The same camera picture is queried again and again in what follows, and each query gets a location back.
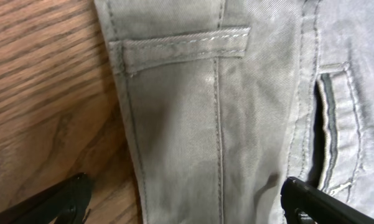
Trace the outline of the grey shorts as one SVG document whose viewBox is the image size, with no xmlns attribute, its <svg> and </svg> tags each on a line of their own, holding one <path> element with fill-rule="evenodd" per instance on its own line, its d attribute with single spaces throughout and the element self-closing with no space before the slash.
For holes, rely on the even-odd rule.
<svg viewBox="0 0 374 224">
<path fill-rule="evenodd" d="M 374 218 L 374 0 L 96 0 L 144 223 Z"/>
</svg>

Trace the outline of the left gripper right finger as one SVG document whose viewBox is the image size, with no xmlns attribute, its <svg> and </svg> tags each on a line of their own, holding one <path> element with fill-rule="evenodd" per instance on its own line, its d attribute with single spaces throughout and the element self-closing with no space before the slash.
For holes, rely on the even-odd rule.
<svg viewBox="0 0 374 224">
<path fill-rule="evenodd" d="M 287 224 L 304 223 L 305 215 L 318 224 L 374 224 L 373 218 L 296 177 L 284 181 L 281 206 Z"/>
</svg>

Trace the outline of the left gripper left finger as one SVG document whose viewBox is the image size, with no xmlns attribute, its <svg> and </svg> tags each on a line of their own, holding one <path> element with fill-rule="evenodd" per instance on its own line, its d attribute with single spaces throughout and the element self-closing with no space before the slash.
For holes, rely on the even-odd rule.
<svg viewBox="0 0 374 224">
<path fill-rule="evenodd" d="M 83 224 L 92 190 L 89 176 L 76 174 L 0 212 L 0 224 Z"/>
</svg>

